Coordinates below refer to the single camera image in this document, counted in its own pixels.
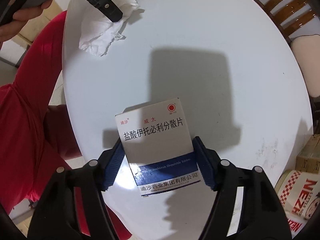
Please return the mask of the left hand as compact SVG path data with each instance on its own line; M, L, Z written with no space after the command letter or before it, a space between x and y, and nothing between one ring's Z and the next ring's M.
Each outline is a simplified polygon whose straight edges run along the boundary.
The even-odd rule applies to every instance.
M16 36L29 20L39 17L44 9L50 7L52 1L53 0L47 0L39 6L25 8L15 12L12 17L13 20L8 24L2 25L0 28L1 45L3 42Z

